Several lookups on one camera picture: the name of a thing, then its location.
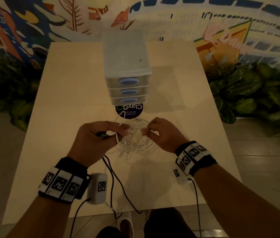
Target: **painted wall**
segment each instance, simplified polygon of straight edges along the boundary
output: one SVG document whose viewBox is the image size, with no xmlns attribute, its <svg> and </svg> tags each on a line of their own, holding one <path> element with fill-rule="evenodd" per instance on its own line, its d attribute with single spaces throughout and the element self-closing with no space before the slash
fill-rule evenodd
<svg viewBox="0 0 280 238">
<path fill-rule="evenodd" d="M 280 0 L 0 0 L 0 51 L 33 66 L 51 42 L 100 41 L 107 28 L 193 41 L 206 70 L 235 60 L 280 68 Z"/>
</svg>

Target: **tiled floor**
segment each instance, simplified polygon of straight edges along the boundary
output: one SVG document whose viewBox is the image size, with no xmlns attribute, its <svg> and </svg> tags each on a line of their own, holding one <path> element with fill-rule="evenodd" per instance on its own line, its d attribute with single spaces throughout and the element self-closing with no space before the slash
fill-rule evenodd
<svg viewBox="0 0 280 238">
<path fill-rule="evenodd" d="M 243 183 L 280 209 L 280 138 L 265 135 L 258 121 L 237 120 L 233 125 L 224 124 L 225 131 Z M 0 114 L 0 223 L 3 218 L 9 191 L 18 163 L 25 133 L 10 124 L 7 114 Z M 192 229 L 198 229 L 196 206 L 179 207 Z M 207 205 L 200 206 L 202 229 L 220 229 L 220 225 Z M 135 238 L 143 237 L 146 212 L 132 214 Z M 71 223 L 68 220 L 64 237 L 69 237 Z M 79 217 L 76 219 L 73 237 L 95 237 L 107 225 L 114 225 L 113 215 Z M 0 225 L 0 238 L 13 225 Z"/>
</svg>

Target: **person's right hand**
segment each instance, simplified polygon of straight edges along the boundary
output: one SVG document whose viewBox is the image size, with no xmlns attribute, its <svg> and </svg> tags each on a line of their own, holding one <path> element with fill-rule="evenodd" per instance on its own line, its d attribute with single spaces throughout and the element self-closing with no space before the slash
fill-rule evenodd
<svg viewBox="0 0 280 238">
<path fill-rule="evenodd" d="M 166 119 L 161 119 L 156 117 L 153 119 L 147 128 L 141 130 L 142 136 L 147 136 L 154 143 L 156 143 L 160 148 L 167 152 L 175 153 L 175 150 L 182 144 L 189 142 L 188 139 L 172 124 Z"/>
</svg>

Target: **black pants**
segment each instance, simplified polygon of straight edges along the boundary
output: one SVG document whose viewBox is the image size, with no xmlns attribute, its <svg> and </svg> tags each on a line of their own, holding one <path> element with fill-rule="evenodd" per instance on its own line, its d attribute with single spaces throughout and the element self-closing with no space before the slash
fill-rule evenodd
<svg viewBox="0 0 280 238">
<path fill-rule="evenodd" d="M 96 238 L 126 238 L 117 228 L 107 226 Z M 185 223 L 182 215 L 175 208 L 157 209 L 152 212 L 144 226 L 145 238 L 185 237 L 196 238 L 193 231 Z"/>
</svg>

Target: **white table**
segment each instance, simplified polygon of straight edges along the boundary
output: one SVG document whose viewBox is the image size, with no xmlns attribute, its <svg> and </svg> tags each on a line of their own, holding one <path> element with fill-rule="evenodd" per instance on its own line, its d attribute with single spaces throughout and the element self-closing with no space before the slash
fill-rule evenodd
<svg viewBox="0 0 280 238">
<path fill-rule="evenodd" d="M 193 42 L 148 42 L 153 74 L 142 114 L 145 120 L 162 117 L 173 122 L 189 140 L 197 140 L 218 163 L 240 180 L 219 114 Z M 3 224 L 16 223 L 37 196 L 46 172 L 67 155 L 81 124 L 117 117 L 103 74 L 102 44 L 52 43 L 25 137 Z M 154 146 L 146 155 L 107 156 L 138 210 L 196 204 L 192 184 L 179 185 L 173 170 L 176 156 Z M 100 160 L 89 173 L 105 171 Z M 108 188 L 111 187 L 111 176 Z M 205 203 L 198 191 L 199 203 Z M 75 200 L 73 217 L 82 200 Z M 113 206 L 132 211 L 118 182 Z M 105 204 L 84 204 L 78 216 L 112 213 Z"/>
</svg>

